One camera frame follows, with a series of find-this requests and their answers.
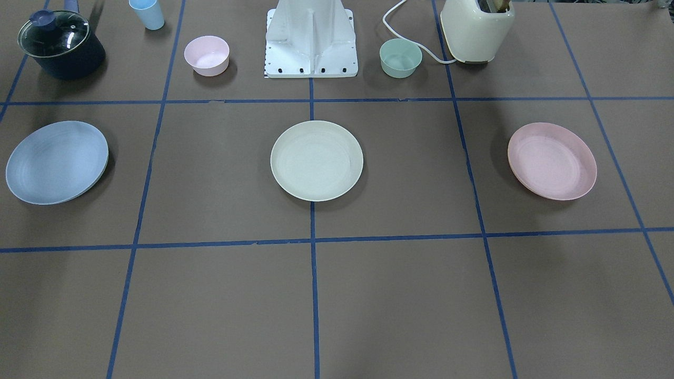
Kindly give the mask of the blue plate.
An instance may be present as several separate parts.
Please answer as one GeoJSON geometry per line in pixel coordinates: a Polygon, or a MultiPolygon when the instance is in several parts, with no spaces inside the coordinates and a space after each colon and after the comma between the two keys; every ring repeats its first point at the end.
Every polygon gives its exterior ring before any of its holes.
{"type": "Polygon", "coordinates": [[[103,176],[109,149],[104,134],[79,121],[51,123],[23,139],[5,169],[10,192],[20,201],[54,205],[71,201],[103,176]]]}

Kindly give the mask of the glass pot lid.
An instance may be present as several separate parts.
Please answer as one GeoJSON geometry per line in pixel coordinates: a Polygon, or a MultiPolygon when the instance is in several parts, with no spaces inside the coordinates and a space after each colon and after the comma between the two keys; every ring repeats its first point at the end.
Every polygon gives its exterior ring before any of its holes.
{"type": "Polygon", "coordinates": [[[17,43],[31,57],[59,57],[78,48],[91,31],[87,19],[77,12],[41,9],[19,29],[17,43]]]}

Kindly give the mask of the cream toaster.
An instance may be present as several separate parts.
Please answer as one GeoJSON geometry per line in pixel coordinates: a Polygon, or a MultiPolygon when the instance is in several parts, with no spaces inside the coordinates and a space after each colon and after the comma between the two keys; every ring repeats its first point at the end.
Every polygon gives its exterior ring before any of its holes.
{"type": "Polygon", "coordinates": [[[450,54],[460,63],[491,62],[515,16],[510,1],[445,1],[440,22],[450,54]]]}

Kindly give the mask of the dark blue pot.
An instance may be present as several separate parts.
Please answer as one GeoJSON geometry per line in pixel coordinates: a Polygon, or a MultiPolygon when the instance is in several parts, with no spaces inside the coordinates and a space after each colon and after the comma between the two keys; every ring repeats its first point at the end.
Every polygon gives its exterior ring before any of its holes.
{"type": "MultiPolygon", "coordinates": [[[[62,10],[70,10],[80,14],[79,5],[77,1],[65,1],[62,10]]],[[[73,80],[85,77],[96,71],[103,65],[106,59],[106,51],[104,46],[98,40],[94,28],[91,26],[91,34],[78,48],[71,50],[65,55],[59,57],[48,58],[33,58],[38,65],[48,75],[62,80],[73,80]]]]}

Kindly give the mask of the cream plate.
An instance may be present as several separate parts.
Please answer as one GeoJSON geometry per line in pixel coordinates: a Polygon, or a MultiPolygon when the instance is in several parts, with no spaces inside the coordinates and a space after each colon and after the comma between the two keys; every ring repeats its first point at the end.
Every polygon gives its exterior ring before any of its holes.
{"type": "Polygon", "coordinates": [[[279,187],[303,201],[332,201],[360,179],[364,155],[344,127],[308,121],[289,127],[271,150],[270,166],[279,187]]]}

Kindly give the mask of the light blue cup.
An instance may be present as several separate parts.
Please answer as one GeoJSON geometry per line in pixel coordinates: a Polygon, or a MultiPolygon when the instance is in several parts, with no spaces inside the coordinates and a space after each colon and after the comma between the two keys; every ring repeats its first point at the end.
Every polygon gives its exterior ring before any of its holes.
{"type": "Polygon", "coordinates": [[[145,29],[156,31],[164,26],[165,19],[159,1],[130,0],[128,5],[139,17],[145,29]]]}

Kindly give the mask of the green bowl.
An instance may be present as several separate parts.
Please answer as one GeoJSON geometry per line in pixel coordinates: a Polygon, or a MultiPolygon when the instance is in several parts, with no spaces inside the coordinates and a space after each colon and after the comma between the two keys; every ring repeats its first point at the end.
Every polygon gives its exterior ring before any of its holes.
{"type": "Polygon", "coordinates": [[[380,46],[381,69],[392,78],[407,78],[412,75],[423,60],[418,45],[402,38],[385,41],[380,46]]]}

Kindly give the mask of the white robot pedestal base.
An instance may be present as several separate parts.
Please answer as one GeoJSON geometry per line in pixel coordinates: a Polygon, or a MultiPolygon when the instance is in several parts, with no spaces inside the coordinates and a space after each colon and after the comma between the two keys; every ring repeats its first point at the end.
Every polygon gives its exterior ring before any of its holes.
{"type": "Polygon", "coordinates": [[[356,77],[354,14],[341,1],[279,1],[267,11],[267,78],[356,77]]]}

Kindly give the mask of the pink bowl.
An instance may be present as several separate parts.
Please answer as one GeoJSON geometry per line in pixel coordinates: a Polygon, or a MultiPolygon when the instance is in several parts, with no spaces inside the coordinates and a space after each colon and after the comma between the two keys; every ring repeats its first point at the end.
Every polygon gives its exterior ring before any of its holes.
{"type": "Polygon", "coordinates": [[[229,67],[230,47],[220,37],[200,36],[184,48],[184,59],[197,74],[213,77],[224,73],[229,67]]]}

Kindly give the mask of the pink plate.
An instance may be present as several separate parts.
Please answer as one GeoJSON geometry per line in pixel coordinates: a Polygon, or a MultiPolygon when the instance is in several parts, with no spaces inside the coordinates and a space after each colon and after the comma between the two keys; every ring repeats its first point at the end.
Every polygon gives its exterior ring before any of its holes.
{"type": "Polygon", "coordinates": [[[554,201],[574,201],[595,186],[598,168],[588,145],[574,132],[553,123],[530,123],[508,143],[508,163],[531,192],[554,201]]]}

